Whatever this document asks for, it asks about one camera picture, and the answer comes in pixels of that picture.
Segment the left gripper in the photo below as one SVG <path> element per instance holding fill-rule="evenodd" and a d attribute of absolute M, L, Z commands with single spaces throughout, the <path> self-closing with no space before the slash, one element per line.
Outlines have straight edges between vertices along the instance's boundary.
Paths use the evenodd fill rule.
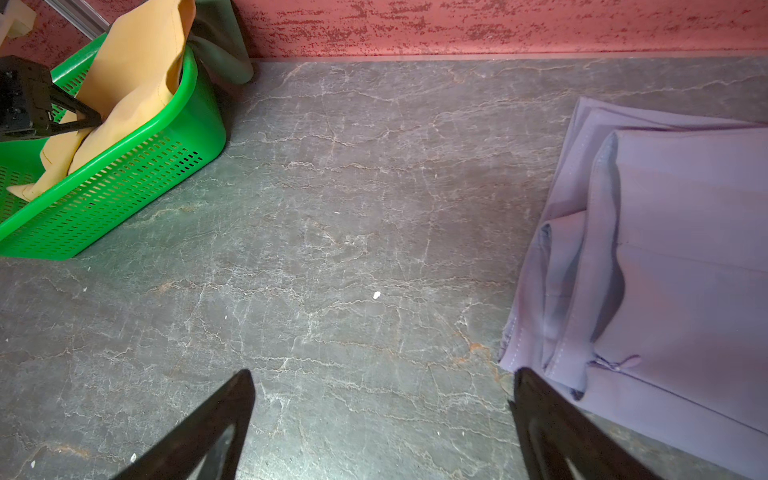
<path fill-rule="evenodd" d="M 1 58 L 1 141 L 33 140 L 95 128 L 102 115 L 52 84 L 43 65 Z"/>

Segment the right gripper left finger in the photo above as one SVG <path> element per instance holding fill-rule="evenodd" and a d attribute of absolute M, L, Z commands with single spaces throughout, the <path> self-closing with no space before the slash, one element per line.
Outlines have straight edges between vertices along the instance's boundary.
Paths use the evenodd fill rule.
<path fill-rule="evenodd" d="M 251 371 L 236 372 L 118 479 L 234 479 L 256 399 Z"/>

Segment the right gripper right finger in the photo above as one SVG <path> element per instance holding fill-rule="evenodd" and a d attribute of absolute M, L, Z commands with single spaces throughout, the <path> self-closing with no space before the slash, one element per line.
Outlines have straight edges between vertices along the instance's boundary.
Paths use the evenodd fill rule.
<path fill-rule="evenodd" d="M 531 479 L 656 479 L 530 368 L 514 374 L 509 402 Z"/>

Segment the yellow skirt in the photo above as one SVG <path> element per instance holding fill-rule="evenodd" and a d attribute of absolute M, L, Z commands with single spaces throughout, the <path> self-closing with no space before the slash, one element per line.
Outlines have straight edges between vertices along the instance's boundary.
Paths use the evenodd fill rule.
<path fill-rule="evenodd" d="M 120 16 L 77 94 L 103 123 L 48 139 L 40 178 L 7 190 L 32 201 L 158 115 L 178 89 L 195 16 L 196 4 L 183 0 L 146 1 Z"/>

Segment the green plastic basket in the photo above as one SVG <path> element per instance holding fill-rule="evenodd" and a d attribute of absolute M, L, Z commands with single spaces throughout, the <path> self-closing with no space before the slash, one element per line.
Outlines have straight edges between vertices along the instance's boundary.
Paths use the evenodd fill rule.
<path fill-rule="evenodd" d="M 1 145 L 1 254 L 66 260 L 217 158 L 226 130 L 205 70 L 191 49 L 168 106 L 40 197 L 9 192 L 35 183 L 44 140 Z"/>

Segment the lavender skirt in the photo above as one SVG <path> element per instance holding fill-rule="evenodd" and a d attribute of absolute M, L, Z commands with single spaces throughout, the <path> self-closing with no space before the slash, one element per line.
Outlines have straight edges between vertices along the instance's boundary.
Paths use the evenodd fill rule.
<path fill-rule="evenodd" d="M 581 98 L 499 363 L 767 475 L 767 128 Z"/>

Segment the dark green skirt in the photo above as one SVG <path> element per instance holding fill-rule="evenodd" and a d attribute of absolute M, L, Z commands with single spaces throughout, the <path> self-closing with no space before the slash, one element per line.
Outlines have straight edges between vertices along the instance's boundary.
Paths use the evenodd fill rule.
<path fill-rule="evenodd" d="M 243 86 L 255 77 L 230 0 L 197 0 L 196 16 L 187 45 L 213 80 L 225 86 Z"/>

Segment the left aluminium corner post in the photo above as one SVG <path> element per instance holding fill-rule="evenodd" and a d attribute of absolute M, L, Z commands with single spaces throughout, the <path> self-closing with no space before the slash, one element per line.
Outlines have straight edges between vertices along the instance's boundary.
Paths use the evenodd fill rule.
<path fill-rule="evenodd" d="M 45 0 L 45 3 L 90 40 L 110 29 L 110 23 L 85 0 Z"/>

